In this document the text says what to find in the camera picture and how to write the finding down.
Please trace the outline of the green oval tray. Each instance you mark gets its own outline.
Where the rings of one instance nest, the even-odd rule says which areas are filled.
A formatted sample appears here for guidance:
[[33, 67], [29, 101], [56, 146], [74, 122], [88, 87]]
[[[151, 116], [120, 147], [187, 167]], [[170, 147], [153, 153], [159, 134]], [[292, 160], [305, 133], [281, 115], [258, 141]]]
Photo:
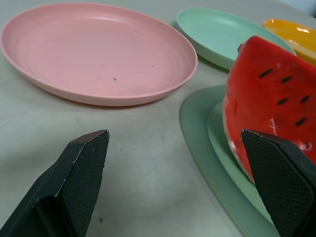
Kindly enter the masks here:
[[246, 198], [220, 163], [208, 135], [208, 115], [225, 94], [225, 86], [201, 89], [182, 104], [180, 119], [189, 149], [209, 187], [244, 237], [280, 237]]

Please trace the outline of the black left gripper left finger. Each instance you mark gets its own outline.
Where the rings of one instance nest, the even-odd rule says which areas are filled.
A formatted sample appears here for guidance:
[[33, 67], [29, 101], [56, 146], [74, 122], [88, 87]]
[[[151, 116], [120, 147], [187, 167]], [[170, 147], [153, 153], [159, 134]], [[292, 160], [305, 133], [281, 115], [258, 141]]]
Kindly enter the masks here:
[[85, 237], [97, 202], [110, 134], [71, 141], [30, 187], [0, 237]]

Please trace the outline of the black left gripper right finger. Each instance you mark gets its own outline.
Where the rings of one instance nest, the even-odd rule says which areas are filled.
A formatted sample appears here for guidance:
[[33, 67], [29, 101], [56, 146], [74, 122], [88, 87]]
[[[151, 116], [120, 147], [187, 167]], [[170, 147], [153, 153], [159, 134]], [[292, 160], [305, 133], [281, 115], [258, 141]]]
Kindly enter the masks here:
[[280, 237], [316, 237], [316, 165], [293, 143], [243, 129], [256, 189]]

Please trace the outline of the pink round plate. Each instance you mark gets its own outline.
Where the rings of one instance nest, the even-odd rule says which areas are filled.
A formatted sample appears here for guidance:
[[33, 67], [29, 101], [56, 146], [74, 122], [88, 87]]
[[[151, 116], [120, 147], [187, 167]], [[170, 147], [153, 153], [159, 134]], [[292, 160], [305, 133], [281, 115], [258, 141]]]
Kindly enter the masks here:
[[198, 65], [192, 44], [170, 25], [95, 3], [26, 10], [5, 24], [0, 44], [7, 61], [32, 84], [98, 106], [162, 99]]

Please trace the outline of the green round plate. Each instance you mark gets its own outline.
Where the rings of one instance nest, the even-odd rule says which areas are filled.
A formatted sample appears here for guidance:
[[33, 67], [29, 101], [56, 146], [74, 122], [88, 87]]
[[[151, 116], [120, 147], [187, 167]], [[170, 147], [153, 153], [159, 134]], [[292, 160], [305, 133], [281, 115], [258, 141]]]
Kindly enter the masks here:
[[252, 36], [264, 38], [295, 54], [285, 40], [271, 31], [220, 10], [187, 8], [178, 13], [176, 22], [199, 56], [226, 70], [234, 64], [238, 47]]

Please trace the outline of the yellow round plate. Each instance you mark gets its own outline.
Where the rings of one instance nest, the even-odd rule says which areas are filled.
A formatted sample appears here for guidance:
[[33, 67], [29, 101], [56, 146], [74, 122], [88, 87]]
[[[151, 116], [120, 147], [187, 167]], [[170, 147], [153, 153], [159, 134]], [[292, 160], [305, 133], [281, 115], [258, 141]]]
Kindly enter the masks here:
[[263, 27], [285, 40], [298, 57], [316, 67], [315, 29], [282, 19], [267, 19]]

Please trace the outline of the red watermelon slice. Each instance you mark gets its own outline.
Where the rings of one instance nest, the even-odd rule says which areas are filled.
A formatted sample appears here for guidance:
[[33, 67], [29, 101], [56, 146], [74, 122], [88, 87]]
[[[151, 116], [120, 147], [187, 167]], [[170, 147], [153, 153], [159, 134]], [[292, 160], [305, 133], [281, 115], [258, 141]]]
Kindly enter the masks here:
[[226, 83], [223, 125], [229, 147], [252, 178], [241, 131], [295, 143], [316, 164], [316, 66], [261, 37], [238, 48]]

